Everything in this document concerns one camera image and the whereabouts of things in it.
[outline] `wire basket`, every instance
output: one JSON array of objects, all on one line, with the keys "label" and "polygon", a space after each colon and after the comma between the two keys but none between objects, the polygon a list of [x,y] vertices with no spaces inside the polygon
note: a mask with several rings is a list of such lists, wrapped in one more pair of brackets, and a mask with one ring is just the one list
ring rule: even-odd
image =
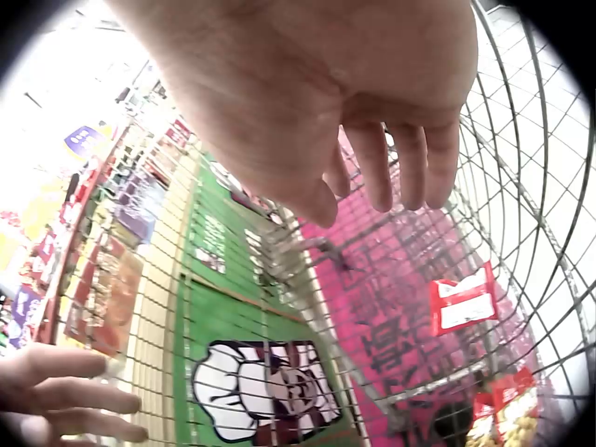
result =
[{"label": "wire basket", "polygon": [[[143,398],[155,446],[463,445],[478,382],[522,366],[536,442],[556,440],[594,388],[594,115],[515,11],[473,7],[448,206],[373,211],[340,131],[352,193],[323,231],[137,122],[153,149],[93,185],[106,194],[73,224],[38,339],[113,358],[105,379]],[[390,169],[399,198],[392,150]],[[499,321],[433,336],[429,282],[486,261]]]}]

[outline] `red package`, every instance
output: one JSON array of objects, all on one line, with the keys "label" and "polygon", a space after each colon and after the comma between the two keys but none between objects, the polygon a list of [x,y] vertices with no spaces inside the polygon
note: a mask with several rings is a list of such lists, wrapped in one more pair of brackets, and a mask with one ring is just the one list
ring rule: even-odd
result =
[{"label": "red package", "polygon": [[538,425],[538,390],[527,367],[492,383],[496,426],[505,447],[530,445]]},{"label": "red package", "polygon": [[499,436],[495,426],[495,406],[490,393],[478,393],[472,404],[473,422],[465,447],[497,447]]},{"label": "red package", "polygon": [[430,283],[431,331],[434,336],[498,319],[495,277],[490,262],[460,283],[438,280]]}]

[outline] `pink sign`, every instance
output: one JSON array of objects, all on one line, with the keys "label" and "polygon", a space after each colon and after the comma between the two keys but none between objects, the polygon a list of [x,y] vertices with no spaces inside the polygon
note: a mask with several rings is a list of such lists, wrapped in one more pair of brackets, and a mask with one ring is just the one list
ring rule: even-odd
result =
[{"label": "pink sign", "polygon": [[[351,241],[343,250],[350,271],[340,272],[330,260],[323,260],[315,270],[341,347],[379,394],[394,395],[445,377],[486,353],[474,327],[432,336],[428,293],[431,280],[459,281],[474,273],[471,261],[481,265],[482,260],[465,245],[443,211],[403,209],[397,167],[392,169],[394,217],[374,211],[343,132],[339,140],[344,157],[351,158],[353,193],[339,203],[332,228],[323,230],[305,223],[302,234],[305,238],[326,236],[338,247]],[[371,227],[378,228],[370,232]],[[365,235],[356,238],[361,232]],[[311,250],[311,256],[316,262],[321,254]],[[539,362],[529,327],[524,328],[522,317],[498,286],[496,295],[504,321],[497,338],[500,343],[507,342],[500,354],[502,361],[535,371]],[[468,376],[399,402],[399,408],[409,411],[412,426],[391,438],[387,437],[386,417],[360,388],[356,387],[355,393],[374,447],[441,445],[431,428],[433,416],[449,402],[471,404],[473,383]],[[548,386],[548,381],[543,381],[543,386]],[[560,417],[558,408],[548,410],[551,418]]]}]

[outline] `green sign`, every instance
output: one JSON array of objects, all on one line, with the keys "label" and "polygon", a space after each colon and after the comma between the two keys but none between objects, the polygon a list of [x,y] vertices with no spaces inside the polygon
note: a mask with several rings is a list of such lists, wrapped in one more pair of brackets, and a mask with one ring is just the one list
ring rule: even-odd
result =
[{"label": "green sign", "polygon": [[324,345],[300,321],[187,280],[174,356],[178,445],[360,445]]},{"label": "green sign", "polygon": [[259,278],[263,265],[260,235],[270,231],[272,224],[234,201],[213,165],[207,155],[200,166],[183,264],[220,288],[249,299],[266,299],[279,308],[278,286],[267,287],[263,295]]}]

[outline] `white label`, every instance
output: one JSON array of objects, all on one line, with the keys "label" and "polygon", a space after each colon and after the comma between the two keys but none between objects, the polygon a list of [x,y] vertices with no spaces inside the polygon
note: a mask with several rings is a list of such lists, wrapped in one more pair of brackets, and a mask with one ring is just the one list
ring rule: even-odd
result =
[{"label": "white label", "polygon": [[491,294],[485,293],[470,300],[441,308],[441,327],[449,329],[468,321],[489,318],[494,314]]},{"label": "white label", "polygon": [[484,268],[481,268],[476,272],[476,275],[464,278],[458,285],[448,285],[439,283],[439,296],[446,298],[448,296],[455,295],[462,291],[470,290],[480,285],[486,284],[486,272]]}]

